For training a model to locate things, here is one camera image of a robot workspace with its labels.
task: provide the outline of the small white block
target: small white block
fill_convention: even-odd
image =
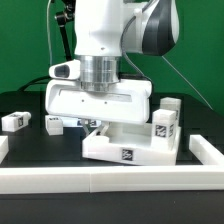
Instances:
[[[170,150],[176,134],[176,112],[159,109],[153,113],[151,147]]]
[[[0,136],[0,163],[9,151],[8,136]]]
[[[46,115],[45,127],[49,135],[63,135],[63,122],[60,117]]]
[[[181,100],[165,97],[160,100],[160,109],[176,111],[176,123],[179,125]]]
[[[15,132],[28,125],[31,114],[29,112],[14,112],[2,117],[2,131]]]

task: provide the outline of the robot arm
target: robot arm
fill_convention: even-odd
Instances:
[[[132,1],[128,0],[64,2],[76,9],[75,56],[80,61],[80,67],[76,66],[79,63],[69,63],[64,69],[66,74],[63,75],[63,64],[60,69],[56,69],[56,65],[50,69],[50,76],[79,79],[86,91],[105,91],[109,84],[119,81],[121,40],[127,52],[161,56],[172,49],[178,39],[179,23],[175,0],[151,0],[149,3],[130,3]],[[132,16],[135,21],[128,28],[125,39],[121,39]]]
[[[120,43],[125,30],[125,51],[168,52],[179,31],[175,0],[76,0],[75,8],[76,60],[50,68],[56,80],[47,87],[48,113],[143,124],[149,118],[151,83],[119,80]]]

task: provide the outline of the black tabletop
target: black tabletop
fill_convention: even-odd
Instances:
[[[200,164],[189,152],[189,136],[201,134],[224,152],[224,118],[189,95],[156,93],[151,112],[163,97],[182,100],[178,165]],[[82,158],[82,128],[63,136],[45,130],[44,92],[0,94],[0,116],[29,111],[26,128],[9,136],[9,153],[0,167],[80,167],[120,164]],[[223,191],[108,192],[0,195],[1,223],[223,223]]]

